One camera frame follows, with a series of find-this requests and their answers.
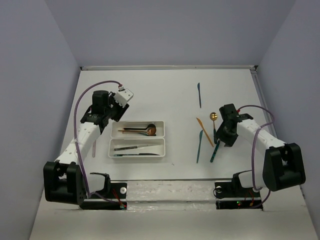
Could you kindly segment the gold spoon blue handle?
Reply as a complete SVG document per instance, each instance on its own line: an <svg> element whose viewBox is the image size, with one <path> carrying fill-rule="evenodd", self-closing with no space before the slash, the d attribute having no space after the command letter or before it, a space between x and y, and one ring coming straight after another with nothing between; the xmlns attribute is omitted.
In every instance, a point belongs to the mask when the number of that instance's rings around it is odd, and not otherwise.
<svg viewBox="0 0 320 240"><path fill-rule="evenodd" d="M209 115L210 119L213 122L213 141L216 144L217 138L216 138L216 120L218 119L218 114L216 112L211 112Z"/></svg>

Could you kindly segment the teal plastic spoon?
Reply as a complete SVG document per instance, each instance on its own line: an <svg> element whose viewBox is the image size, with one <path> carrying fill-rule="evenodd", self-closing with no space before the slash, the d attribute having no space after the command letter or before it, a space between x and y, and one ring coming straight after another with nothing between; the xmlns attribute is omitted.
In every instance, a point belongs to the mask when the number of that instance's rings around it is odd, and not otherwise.
<svg viewBox="0 0 320 240"><path fill-rule="evenodd" d="M134 134L134 135L142 135L142 136L146 136L146 137L156 137L157 136L156 134L148 134L146 132L133 132L133 131L122 131L122 134L126 134L126 135Z"/></svg>

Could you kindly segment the black plastic spoon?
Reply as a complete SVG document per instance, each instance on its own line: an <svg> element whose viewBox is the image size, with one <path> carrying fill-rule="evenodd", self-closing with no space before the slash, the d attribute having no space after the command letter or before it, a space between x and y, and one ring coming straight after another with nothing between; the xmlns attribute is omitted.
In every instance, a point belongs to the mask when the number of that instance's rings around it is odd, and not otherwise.
<svg viewBox="0 0 320 240"><path fill-rule="evenodd" d="M149 124L147 127L124 127L123 130L125 131L146 131L150 128L156 128L154 124Z"/></svg>

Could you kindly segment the copper metal spoon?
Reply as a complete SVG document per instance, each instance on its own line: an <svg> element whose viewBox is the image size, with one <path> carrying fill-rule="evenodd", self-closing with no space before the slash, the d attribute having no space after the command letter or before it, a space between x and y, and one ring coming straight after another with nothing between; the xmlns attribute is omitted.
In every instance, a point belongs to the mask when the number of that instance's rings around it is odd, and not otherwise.
<svg viewBox="0 0 320 240"><path fill-rule="evenodd" d="M157 133L157 129L156 128L149 128L147 130L123 130L123 129L120 129L118 130L119 132L145 132L145 133L148 133L150 135L153 135L153 134L156 134Z"/></svg>

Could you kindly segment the dark handled steel knife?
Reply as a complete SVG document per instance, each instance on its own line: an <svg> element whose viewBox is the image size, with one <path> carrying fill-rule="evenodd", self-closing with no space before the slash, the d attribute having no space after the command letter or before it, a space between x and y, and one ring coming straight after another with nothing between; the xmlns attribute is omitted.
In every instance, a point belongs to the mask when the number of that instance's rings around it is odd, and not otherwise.
<svg viewBox="0 0 320 240"><path fill-rule="evenodd" d="M125 151L125 150L134 150L134 149L146 148L146 147L154 147L154 146L157 146L157 144L141 144L141 145L116 147L113 150L114 151Z"/></svg>

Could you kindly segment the blue plastic knife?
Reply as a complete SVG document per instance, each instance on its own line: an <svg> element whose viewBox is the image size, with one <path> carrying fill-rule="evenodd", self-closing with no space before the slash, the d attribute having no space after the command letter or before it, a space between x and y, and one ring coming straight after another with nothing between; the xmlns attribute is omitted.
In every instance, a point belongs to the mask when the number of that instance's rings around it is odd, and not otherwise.
<svg viewBox="0 0 320 240"><path fill-rule="evenodd" d="M202 108L202 99L201 99L201 85L200 82L197 83L197 91L198 91L198 102L199 102L199 108Z"/></svg>

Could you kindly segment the teal handled steel knife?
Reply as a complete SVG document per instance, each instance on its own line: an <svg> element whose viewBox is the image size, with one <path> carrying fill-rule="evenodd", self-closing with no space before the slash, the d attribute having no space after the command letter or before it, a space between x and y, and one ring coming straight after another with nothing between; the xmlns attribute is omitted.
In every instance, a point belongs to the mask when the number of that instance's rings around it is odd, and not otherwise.
<svg viewBox="0 0 320 240"><path fill-rule="evenodd" d="M157 153L127 153L127 154L114 154L114 157L126 157L126 156L160 156Z"/></svg>

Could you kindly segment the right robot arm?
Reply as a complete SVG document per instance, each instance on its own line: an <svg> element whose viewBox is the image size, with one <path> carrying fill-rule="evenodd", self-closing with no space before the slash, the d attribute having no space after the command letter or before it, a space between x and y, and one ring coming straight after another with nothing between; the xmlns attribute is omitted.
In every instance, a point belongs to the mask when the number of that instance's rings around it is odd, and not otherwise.
<svg viewBox="0 0 320 240"><path fill-rule="evenodd" d="M219 108L222 123L214 139L232 147L238 138L251 144L251 169L237 172L232 177L230 190L242 196L249 188L255 192L267 188L280 191L306 182L302 150L296 143L286 143L264 128L272 121L258 125L248 113L240 113L234 104Z"/></svg>

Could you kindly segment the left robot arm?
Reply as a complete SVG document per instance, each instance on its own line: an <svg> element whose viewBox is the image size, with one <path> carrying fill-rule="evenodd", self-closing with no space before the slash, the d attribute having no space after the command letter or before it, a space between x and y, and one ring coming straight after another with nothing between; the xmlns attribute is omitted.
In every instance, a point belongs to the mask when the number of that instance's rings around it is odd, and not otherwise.
<svg viewBox="0 0 320 240"><path fill-rule="evenodd" d="M109 174L85 172L84 161L109 121L118 122L134 94L123 87L118 92L96 90L83 117L73 117L73 139L54 161L43 167L44 195L48 202L80 206L92 195L106 199L111 191Z"/></svg>

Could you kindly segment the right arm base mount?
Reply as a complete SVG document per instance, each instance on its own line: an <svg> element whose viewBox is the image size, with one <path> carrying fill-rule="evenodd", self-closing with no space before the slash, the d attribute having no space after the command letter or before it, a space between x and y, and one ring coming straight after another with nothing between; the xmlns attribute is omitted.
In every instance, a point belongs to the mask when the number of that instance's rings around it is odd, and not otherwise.
<svg viewBox="0 0 320 240"><path fill-rule="evenodd" d="M262 198L259 192L252 188L242 187L239 175L235 173L231 180L219 180L214 183L213 195L216 198L217 210L260 209L263 210Z"/></svg>

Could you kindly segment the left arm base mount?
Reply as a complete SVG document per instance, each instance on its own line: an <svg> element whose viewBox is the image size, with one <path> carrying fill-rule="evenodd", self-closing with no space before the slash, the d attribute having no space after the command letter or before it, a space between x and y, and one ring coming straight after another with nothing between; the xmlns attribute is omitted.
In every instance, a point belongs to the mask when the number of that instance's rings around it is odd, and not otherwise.
<svg viewBox="0 0 320 240"><path fill-rule="evenodd" d="M79 206L82 210L122 211L127 209L128 184L112 181L107 173L91 172L88 176L90 197Z"/></svg>

